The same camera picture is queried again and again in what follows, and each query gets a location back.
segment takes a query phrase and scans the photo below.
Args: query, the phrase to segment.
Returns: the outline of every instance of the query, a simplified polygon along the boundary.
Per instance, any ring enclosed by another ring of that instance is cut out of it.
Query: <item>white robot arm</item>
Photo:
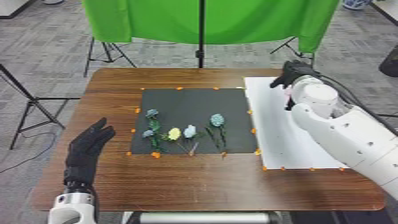
[[[395,132],[390,132],[362,108],[342,102],[335,89],[308,73],[289,79],[292,120],[333,159],[374,181],[398,199]]]

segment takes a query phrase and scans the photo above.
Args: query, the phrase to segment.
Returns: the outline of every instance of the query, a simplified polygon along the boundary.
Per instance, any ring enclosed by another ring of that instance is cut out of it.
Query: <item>black cable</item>
[[[376,114],[379,117],[395,117],[398,118],[398,115],[394,114]]]
[[[339,90],[339,88],[335,88],[333,84],[330,82],[324,82],[324,84],[328,84],[333,88],[335,91],[342,97],[342,99],[347,99],[351,101],[351,103],[362,108],[362,110],[365,111],[365,113],[371,115],[371,117],[374,118],[374,120],[383,124],[383,127],[388,129],[388,131],[392,132],[392,134],[398,136],[398,131],[394,129],[394,127],[390,126],[390,124],[387,123],[387,121],[379,118],[379,116],[374,114],[374,112],[369,110],[369,108],[363,106],[353,92],[349,91],[349,89],[346,88],[346,86],[340,84],[340,82],[337,82],[337,80],[333,80],[328,76],[315,74],[317,78],[324,78],[328,79],[337,85],[339,87],[344,89],[344,91]]]
[[[8,168],[5,168],[5,169],[0,171],[0,174],[1,174],[5,171],[8,171],[10,169],[13,169],[17,166],[21,166],[29,160],[33,160],[33,159],[42,155],[42,153],[51,149],[51,147],[53,147],[53,143],[54,143],[54,139],[56,139],[56,135],[54,135],[53,132],[44,132],[44,133],[38,133],[37,135],[31,135],[31,136],[24,136],[24,135],[22,135],[22,137],[24,137],[24,138],[33,138],[33,137],[37,137],[38,135],[45,135],[45,134],[53,135],[53,139],[51,139],[51,143],[49,143],[47,148],[40,151],[40,153],[38,153],[29,159],[22,160],[13,166],[10,166]]]
[[[358,98],[356,98],[353,92],[349,91],[349,89],[347,89],[346,86],[342,85],[342,83],[340,83],[333,78],[330,78],[328,76],[324,76],[324,75],[321,75],[321,74],[317,74],[315,76],[317,76],[319,78],[328,79],[328,80],[340,86],[340,88],[344,89],[344,91],[347,92],[347,94],[349,94],[349,96],[351,96],[353,101],[360,104],[360,100],[358,100]]]
[[[388,119],[388,118],[398,118],[398,111],[392,113],[392,114],[376,114],[379,117],[387,117],[385,118],[385,120]]]

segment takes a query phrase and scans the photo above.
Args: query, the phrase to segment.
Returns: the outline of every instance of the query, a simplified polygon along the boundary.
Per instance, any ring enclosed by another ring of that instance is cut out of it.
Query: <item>tripod stand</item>
[[[102,45],[102,51],[104,51],[104,55],[106,55],[106,60],[100,60],[100,59],[95,59],[95,58],[90,58],[90,55],[92,55],[92,50],[93,50],[93,42],[95,42],[95,39],[93,37],[90,38],[90,47],[88,47],[88,55],[86,55],[86,62],[84,62],[84,69],[83,69],[83,77],[86,77],[86,73],[88,73],[88,67],[90,67],[90,62],[92,61],[100,61],[104,63],[113,63],[115,60],[118,58],[125,58],[125,61],[129,63],[129,65],[136,68],[120,48],[116,47],[116,45],[113,43],[104,43],[100,42],[100,45]],[[116,50],[120,56],[116,58],[111,58],[109,56],[109,50]]]
[[[5,77],[0,75],[3,81],[6,82],[6,84],[10,85],[10,87],[15,89],[15,91],[19,92],[19,94],[26,97],[28,99],[28,102],[26,102],[26,107],[24,107],[24,111],[22,111],[22,116],[21,116],[21,121],[19,121],[19,125],[17,125],[17,129],[15,129],[15,134],[13,134],[13,138],[12,138],[12,143],[10,143],[10,147],[8,149],[12,150],[13,149],[13,145],[15,145],[15,140],[17,140],[17,136],[19,134],[31,130],[33,128],[40,127],[42,125],[49,124],[49,123],[54,123],[60,128],[63,129],[63,125],[61,123],[58,122],[58,114],[60,114],[60,111],[65,107],[65,104],[67,104],[67,101],[69,100],[77,100],[79,98],[47,98],[47,97],[33,97],[28,90],[24,89],[19,81],[15,80],[8,70],[5,69],[3,65],[0,64],[0,71],[5,75]],[[60,105],[60,108],[54,112],[54,115],[51,115],[49,111],[45,110],[45,108],[42,107],[40,105],[40,101],[49,101],[49,100],[63,100],[61,102],[61,105]],[[38,111],[42,112],[45,118],[47,118],[47,121],[40,122],[38,124],[28,126],[28,127],[22,127],[22,124],[24,124],[24,120],[26,120],[26,116],[28,116],[28,112],[29,112],[29,107],[37,108]]]
[[[285,46],[285,47],[289,48],[289,50],[292,51],[294,56],[296,56],[298,58],[305,58],[305,59],[310,60],[310,67],[314,67],[314,53],[310,53],[310,57],[305,57],[305,56],[303,56],[303,53],[301,53],[301,52],[296,52],[296,50],[294,50],[292,47],[289,46],[289,42],[291,42],[294,39],[296,39],[296,37],[291,37],[291,39],[282,43],[282,45],[275,48],[275,50],[269,52],[269,54],[273,54],[273,53],[280,50],[280,48]]]

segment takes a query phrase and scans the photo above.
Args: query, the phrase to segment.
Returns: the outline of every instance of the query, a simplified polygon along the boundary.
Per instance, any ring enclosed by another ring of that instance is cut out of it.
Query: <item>light stand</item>
[[[19,125],[17,125],[17,129],[15,129],[15,134],[13,134],[13,138],[12,138],[12,143],[10,143],[10,147],[8,149],[12,150],[13,149],[13,144],[15,144],[15,139],[17,139],[17,136],[21,134],[21,132],[31,130],[33,128],[40,127],[42,125],[49,124],[49,123],[54,123],[60,128],[63,129],[63,125],[61,123],[58,122],[58,114],[60,114],[60,111],[65,107],[65,103],[69,100],[77,100],[79,98],[45,98],[45,97],[33,97],[28,90],[24,89],[19,81],[15,80],[8,70],[5,69],[3,65],[0,64],[0,71],[5,75],[5,77],[0,75],[0,77],[3,78],[3,81],[8,83],[10,87],[15,89],[15,91],[21,93],[21,95],[26,97],[28,99],[28,102],[26,102],[26,107],[24,107],[24,111],[22,111],[22,116],[21,116],[21,121],[19,121]],[[49,101],[49,100],[63,100],[61,102],[61,105],[60,105],[60,108],[54,112],[54,115],[51,115],[49,111],[45,110],[45,108],[42,107],[40,105],[40,101]],[[28,116],[28,111],[29,111],[29,107],[35,107],[38,109],[38,111],[42,112],[45,118],[47,118],[47,121],[40,122],[38,124],[28,126],[22,128],[22,124],[24,124],[24,120],[26,120],[26,116]]]
[[[104,43],[104,42],[100,42],[100,45],[102,45],[102,51],[104,51],[104,55],[106,55],[106,60],[90,58],[90,55],[92,55],[92,48],[93,48],[93,42],[95,42],[95,40],[93,40],[93,37],[92,37],[92,38],[90,38],[90,47],[88,47],[88,55],[86,55],[86,62],[84,62],[83,77],[86,77],[88,67],[90,67],[90,62],[92,62],[92,61],[100,61],[100,62],[104,62],[104,63],[113,63],[115,60],[116,60],[118,58],[124,58],[125,61],[127,61],[127,63],[129,63],[129,65],[136,68],[136,66],[134,66],[134,64],[132,64],[132,62],[131,62],[131,60],[129,60],[129,58],[127,58],[127,56],[125,56],[125,54],[124,54],[120,48],[116,47],[116,45],[115,45],[113,43]],[[116,58],[111,58],[111,56],[109,56],[109,50],[116,50],[116,52],[118,52],[118,54],[120,54],[120,56],[118,56]]]
[[[301,53],[301,52],[296,52],[296,50],[294,50],[292,47],[289,46],[289,42],[291,42],[294,39],[296,39],[296,37],[291,37],[291,38],[289,38],[289,40],[287,40],[287,41],[282,43],[282,45],[275,48],[275,50],[269,52],[269,54],[273,54],[273,53],[280,50],[282,47],[287,47],[289,50],[291,50],[292,53],[294,53],[294,56],[296,56],[298,58],[305,58],[305,59],[310,60],[310,67],[314,67],[314,53],[310,53],[310,57],[305,57],[305,56],[303,56],[303,53]]]
[[[205,0],[198,0],[198,49],[195,51],[196,67],[204,67],[204,24],[205,24]]]

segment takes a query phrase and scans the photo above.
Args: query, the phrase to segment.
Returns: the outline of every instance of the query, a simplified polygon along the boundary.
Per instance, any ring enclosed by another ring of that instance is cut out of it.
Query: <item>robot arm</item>
[[[271,87],[278,84],[285,87],[285,80],[291,82],[291,116],[296,125],[333,159],[374,181],[398,199],[395,134],[362,108],[342,102],[335,89],[315,78],[308,66],[299,62],[287,63],[282,76],[289,76],[289,79],[280,76]]]
[[[102,118],[70,141],[63,171],[63,194],[54,198],[47,223],[61,224],[77,218],[77,224],[95,224],[97,196],[92,187],[95,164],[102,146],[115,135]]]

